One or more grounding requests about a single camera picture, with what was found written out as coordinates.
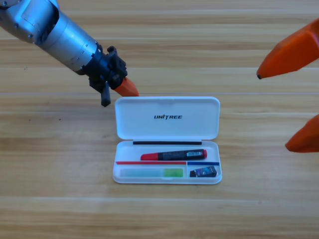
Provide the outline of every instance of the red marker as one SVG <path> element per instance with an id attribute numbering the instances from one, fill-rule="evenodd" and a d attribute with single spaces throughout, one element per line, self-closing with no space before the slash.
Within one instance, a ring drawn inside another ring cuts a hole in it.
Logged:
<path id="1" fill-rule="evenodd" d="M 153 161 L 174 161 L 174 160 L 200 160 L 207 157 L 205 149 L 163 152 L 163 153 L 149 153 L 143 154 L 141 160 Z"/>

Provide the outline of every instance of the red strip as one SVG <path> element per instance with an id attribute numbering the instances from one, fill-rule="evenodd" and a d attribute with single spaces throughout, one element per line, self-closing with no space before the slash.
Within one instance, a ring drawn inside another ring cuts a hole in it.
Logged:
<path id="1" fill-rule="evenodd" d="M 162 161 L 118 161 L 116 164 L 121 164 L 121 165 L 168 165 L 168 164 L 173 164 L 173 165 L 186 165 L 186 162 L 181 161 L 181 162 L 162 162 Z"/>

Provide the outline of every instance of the black strip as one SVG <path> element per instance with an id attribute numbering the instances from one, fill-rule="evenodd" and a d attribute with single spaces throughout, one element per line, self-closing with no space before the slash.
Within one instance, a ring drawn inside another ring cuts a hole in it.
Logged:
<path id="1" fill-rule="evenodd" d="M 183 144 L 183 145 L 201 145 L 201 141 L 133 141 L 133 144 Z"/>

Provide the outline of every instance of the white plastic case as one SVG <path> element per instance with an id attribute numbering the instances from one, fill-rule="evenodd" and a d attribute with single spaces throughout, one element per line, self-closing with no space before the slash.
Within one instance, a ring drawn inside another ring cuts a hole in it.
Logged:
<path id="1" fill-rule="evenodd" d="M 117 146 L 113 168 L 116 182 L 216 184 L 221 181 L 218 145 L 211 141 L 219 129 L 220 102 L 215 97 L 122 97 L 115 102 L 115 112 L 118 136 L 125 140 Z M 172 163 L 169 165 L 139 165 L 145 162 L 141 161 L 142 154 L 188 149 L 206 149 L 207 157 L 169 161 Z M 190 177 L 190 171 L 210 165 L 214 165 L 216 177 Z M 179 169 L 182 176 L 164 175 L 167 169 Z"/>

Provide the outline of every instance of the wood grain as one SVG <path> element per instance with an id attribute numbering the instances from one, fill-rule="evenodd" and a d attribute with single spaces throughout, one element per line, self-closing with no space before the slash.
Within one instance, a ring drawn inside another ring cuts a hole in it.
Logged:
<path id="1" fill-rule="evenodd" d="M 34 45 L 0 31 L 0 238 L 317 239 L 318 154 L 284 145 L 318 114 L 314 62 L 258 80 L 278 41 L 318 17 L 316 0 L 65 0 L 115 45 L 141 96 L 221 102 L 223 180 L 213 186 L 112 179 L 114 102 Z"/>

